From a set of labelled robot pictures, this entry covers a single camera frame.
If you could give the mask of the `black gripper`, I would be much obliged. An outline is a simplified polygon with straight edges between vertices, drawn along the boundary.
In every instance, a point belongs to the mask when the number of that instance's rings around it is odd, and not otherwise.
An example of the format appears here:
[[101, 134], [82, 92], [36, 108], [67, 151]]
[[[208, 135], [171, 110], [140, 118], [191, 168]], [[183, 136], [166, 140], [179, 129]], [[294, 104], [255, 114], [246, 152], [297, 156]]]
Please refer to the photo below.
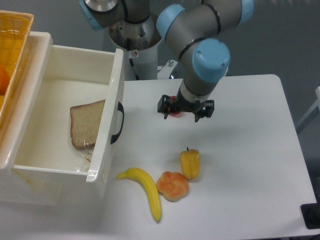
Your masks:
[[[169, 95], [162, 95], [157, 104], [157, 112], [164, 115], [164, 119], [167, 119], [170, 109], [168, 103], [170, 101]], [[194, 122], [197, 123], [202, 118], [210, 118], [215, 110], [214, 100], [201, 101], [199, 97], [194, 100], [188, 101], [181, 94], [176, 96], [176, 105], [178, 111], [193, 113]]]

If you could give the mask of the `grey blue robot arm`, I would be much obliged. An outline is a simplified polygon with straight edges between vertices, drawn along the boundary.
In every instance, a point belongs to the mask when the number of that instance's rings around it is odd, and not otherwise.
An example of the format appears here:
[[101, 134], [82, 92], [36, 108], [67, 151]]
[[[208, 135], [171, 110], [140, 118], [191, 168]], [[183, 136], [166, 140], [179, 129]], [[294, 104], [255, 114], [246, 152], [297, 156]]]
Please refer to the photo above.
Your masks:
[[159, 34], [186, 70], [176, 96], [163, 95], [157, 110], [164, 116], [181, 112], [194, 119], [210, 118], [215, 103], [210, 94], [229, 68], [228, 47], [216, 39], [222, 31], [248, 21], [254, 13], [252, 0], [203, 0], [192, 10], [180, 4], [166, 7], [152, 19], [147, 0], [81, 0], [81, 9], [94, 30], [115, 27], [127, 50], [151, 46]]

